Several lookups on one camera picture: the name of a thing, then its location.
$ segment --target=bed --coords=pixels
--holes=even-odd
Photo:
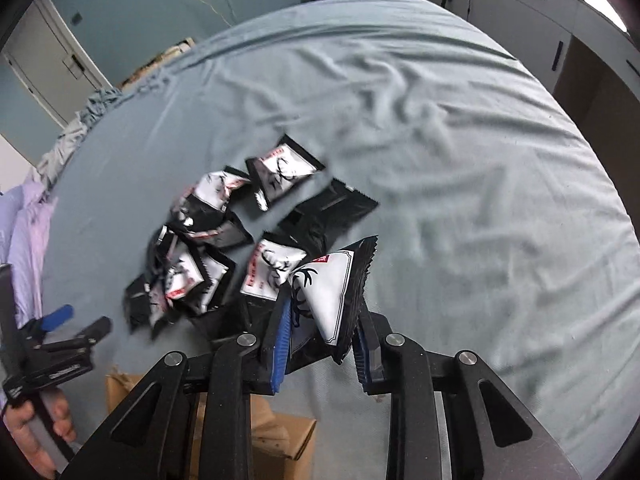
[[[175,196],[284,132],[328,169],[268,213],[237,208],[254,237],[331,176],[378,200],[336,244],[380,236],[370,309],[430,351],[478,352],[596,478],[640,413],[638,240],[543,86],[424,0],[325,0],[243,23],[137,82],[93,125],[52,192],[42,284],[45,313],[76,308],[60,337],[114,321],[96,371],[64,387],[79,436],[106,414],[112,364],[142,373],[167,351],[206,351],[186,321],[153,343],[129,335],[124,288]],[[243,269],[250,251],[229,255]],[[288,376],[272,404],[318,419],[315,478],[384,477],[389,402],[362,393],[351,359]]]

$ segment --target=door frame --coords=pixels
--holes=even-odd
[[[93,85],[96,89],[99,88],[108,88],[111,89],[113,86],[109,82],[109,80],[104,76],[104,74],[98,69],[93,60],[89,57],[89,55],[85,52],[82,45],[76,40],[76,37],[73,35],[71,30],[67,27],[65,20],[62,19],[60,13],[56,9],[52,0],[34,0],[31,4],[35,6],[43,19],[49,25],[49,28],[53,32],[53,34],[58,38],[58,41],[63,45],[64,49],[69,53],[73,53],[80,63],[84,66],[84,75],[89,80],[91,85]],[[11,44],[11,37],[7,41],[7,46]],[[2,55],[6,59],[9,66],[14,71],[16,77],[20,80],[20,82],[24,85],[24,87],[31,93],[31,95],[36,99],[38,104],[44,108],[47,114],[57,123],[61,128],[66,126],[66,121],[60,117],[57,112],[47,103],[46,99],[38,92],[38,89],[34,87],[27,78],[26,74],[20,69],[19,65],[11,54],[8,53],[8,49],[5,48],[2,51]]]

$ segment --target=white wall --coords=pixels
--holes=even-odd
[[[31,164],[0,135],[0,191],[22,184]]]

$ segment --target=cardboard box flap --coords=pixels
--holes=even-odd
[[[275,413],[276,423],[286,428],[289,433],[289,449],[286,456],[292,460],[298,460],[304,453],[306,444],[314,434],[316,420],[303,416],[288,415],[287,413]]]

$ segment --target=door handle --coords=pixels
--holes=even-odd
[[[631,63],[628,59],[626,60],[626,64],[628,64],[638,77],[640,77],[640,70],[638,70],[633,63]]]
[[[564,48],[564,41],[558,41],[558,49],[556,50],[556,57],[554,58],[554,63],[551,66],[551,70],[553,72],[558,70],[558,63],[560,61],[560,56],[562,56],[562,49],[563,48]]]

